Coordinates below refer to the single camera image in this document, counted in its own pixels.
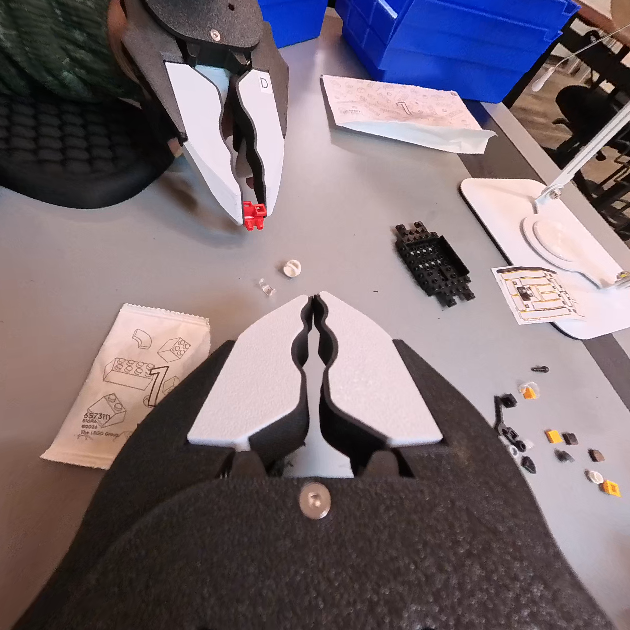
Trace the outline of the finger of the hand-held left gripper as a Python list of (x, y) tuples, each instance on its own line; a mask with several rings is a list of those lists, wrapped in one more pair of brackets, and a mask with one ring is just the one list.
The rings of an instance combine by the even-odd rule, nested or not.
[(222, 133), (230, 73), (213, 66), (165, 62), (185, 127), (183, 152), (217, 203), (243, 225), (242, 192), (232, 170), (232, 153)]
[(270, 216), (279, 194), (285, 147), (271, 76), (250, 70), (237, 79), (235, 91), (236, 120), (244, 134), (256, 199)]

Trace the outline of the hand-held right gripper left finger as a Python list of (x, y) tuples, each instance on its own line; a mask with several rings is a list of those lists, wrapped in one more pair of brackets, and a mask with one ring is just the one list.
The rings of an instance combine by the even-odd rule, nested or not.
[(312, 298), (300, 295), (235, 341), (188, 432), (193, 445), (255, 452), (265, 466), (304, 444)]

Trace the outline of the opened printed paper bag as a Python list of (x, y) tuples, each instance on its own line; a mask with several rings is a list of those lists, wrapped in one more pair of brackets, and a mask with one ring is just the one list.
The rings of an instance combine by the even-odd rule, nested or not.
[(483, 154), (496, 136), (455, 91), (335, 75), (321, 81), (335, 124), (454, 154)]

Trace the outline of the grey desk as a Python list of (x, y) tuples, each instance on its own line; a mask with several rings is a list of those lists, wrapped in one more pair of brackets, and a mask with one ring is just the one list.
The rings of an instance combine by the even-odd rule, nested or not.
[[(587, 342), (519, 326), (492, 278), (503, 256), (459, 193), (465, 178), (555, 177), (502, 105), (469, 104), (498, 133), (459, 157), (331, 127), (320, 76), (363, 76), (327, 10), (290, 68), (285, 167), (261, 232), (237, 229), (188, 164), (133, 199), (82, 211), (1, 192), (1, 628), (10, 629), (65, 555), (103, 471), (42, 460), (123, 303), (209, 319), (212, 347), (299, 294), (326, 290), (414, 348), (494, 419), (493, 396), (535, 381), (506, 421), (534, 443), (537, 496), (567, 560), (619, 629), (629, 628), (629, 332)], [(396, 249), (422, 222), (469, 269), (471, 301), (441, 306)], [(289, 279), (284, 263), (299, 260)], [(259, 280), (276, 289), (267, 297)], [(558, 462), (544, 431), (575, 433)], [(622, 497), (585, 477), (593, 468)]]

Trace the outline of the wood-top background desk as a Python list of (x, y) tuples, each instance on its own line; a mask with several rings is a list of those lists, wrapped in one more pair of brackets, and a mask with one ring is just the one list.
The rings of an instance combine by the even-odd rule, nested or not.
[(598, 28), (612, 32), (629, 24), (629, 1), (575, 1), (579, 15)]

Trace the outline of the small white paper bag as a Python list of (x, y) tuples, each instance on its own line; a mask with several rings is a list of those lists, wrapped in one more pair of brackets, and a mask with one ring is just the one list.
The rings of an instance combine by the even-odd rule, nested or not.
[(40, 458), (109, 469), (148, 413), (208, 358), (210, 345), (207, 318), (123, 304)]

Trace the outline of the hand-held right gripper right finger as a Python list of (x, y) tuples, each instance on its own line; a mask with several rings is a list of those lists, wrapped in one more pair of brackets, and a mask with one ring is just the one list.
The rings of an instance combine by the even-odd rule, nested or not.
[(327, 291), (314, 296), (319, 357), (325, 365), (319, 422), (353, 473), (373, 453), (435, 445), (443, 434), (392, 337)]

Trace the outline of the person's left forearm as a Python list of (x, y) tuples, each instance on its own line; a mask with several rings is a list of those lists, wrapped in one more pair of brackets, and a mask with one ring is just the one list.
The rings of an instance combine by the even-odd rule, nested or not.
[(2, 1), (1, 94), (138, 101), (107, 37), (110, 1)]

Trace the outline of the cluster of black yellow bricks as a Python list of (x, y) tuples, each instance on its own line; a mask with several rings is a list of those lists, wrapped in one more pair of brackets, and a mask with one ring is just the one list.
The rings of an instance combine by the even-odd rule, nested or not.
[[(503, 441), (510, 455), (519, 461), (521, 467), (529, 474), (536, 474), (537, 468), (531, 458), (531, 450), (534, 443), (522, 437), (513, 427), (505, 423), (503, 411), (517, 406), (516, 397), (513, 394), (505, 393), (493, 397), (494, 405), (494, 430), (500, 440)], [(544, 431), (545, 439), (549, 445), (554, 447), (554, 455), (558, 462), (574, 462), (575, 458), (565, 448), (579, 445), (578, 438), (572, 432), (560, 432), (556, 429)], [(622, 493), (617, 483), (603, 476), (598, 470), (589, 468), (585, 470), (585, 477), (590, 483), (597, 485), (600, 492), (609, 496), (621, 498)]]

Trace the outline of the person's left hand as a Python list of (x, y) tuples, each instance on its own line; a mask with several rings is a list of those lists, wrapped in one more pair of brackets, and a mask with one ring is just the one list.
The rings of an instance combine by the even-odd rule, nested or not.
[(111, 52), (124, 74), (137, 83), (132, 65), (125, 55), (123, 36), (127, 30), (127, 17), (121, 1), (110, 1), (107, 12), (107, 37)]

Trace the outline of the black office chair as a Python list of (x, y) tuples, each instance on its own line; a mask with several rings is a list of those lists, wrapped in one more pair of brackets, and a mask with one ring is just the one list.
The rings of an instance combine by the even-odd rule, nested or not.
[(618, 100), (599, 88), (571, 85), (558, 92), (556, 99), (561, 117), (553, 125), (563, 125), (571, 132), (553, 153), (553, 161), (565, 167), (622, 108)]

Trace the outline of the yellow black sticker sheet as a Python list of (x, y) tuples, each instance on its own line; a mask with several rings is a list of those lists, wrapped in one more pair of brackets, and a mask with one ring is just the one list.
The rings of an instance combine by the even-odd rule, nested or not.
[(554, 270), (501, 266), (493, 268), (492, 275), (519, 325), (584, 320), (578, 301)]

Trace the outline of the blue plastic bin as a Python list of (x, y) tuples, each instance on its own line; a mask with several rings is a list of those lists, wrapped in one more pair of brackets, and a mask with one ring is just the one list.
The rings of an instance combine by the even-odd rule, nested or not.
[(579, 11), (574, 1), (337, 1), (375, 81), (500, 103)]
[(327, 1), (258, 1), (277, 48), (318, 38)]

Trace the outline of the white book stand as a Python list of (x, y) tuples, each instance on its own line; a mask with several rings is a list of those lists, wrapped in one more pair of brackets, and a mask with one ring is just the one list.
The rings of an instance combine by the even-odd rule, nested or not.
[(552, 324), (578, 340), (629, 328), (629, 271), (587, 230), (561, 195), (581, 167), (628, 122), (626, 104), (546, 186), (531, 179), (496, 178), (468, 178), (460, 186), (510, 266), (557, 272), (578, 301), (584, 320)]

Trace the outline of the black honeycomb cushion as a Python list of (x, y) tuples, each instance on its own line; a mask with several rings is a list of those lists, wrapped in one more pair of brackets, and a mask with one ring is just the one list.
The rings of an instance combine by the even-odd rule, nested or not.
[(122, 100), (1, 95), (1, 186), (73, 209), (130, 199), (173, 163), (145, 114)]

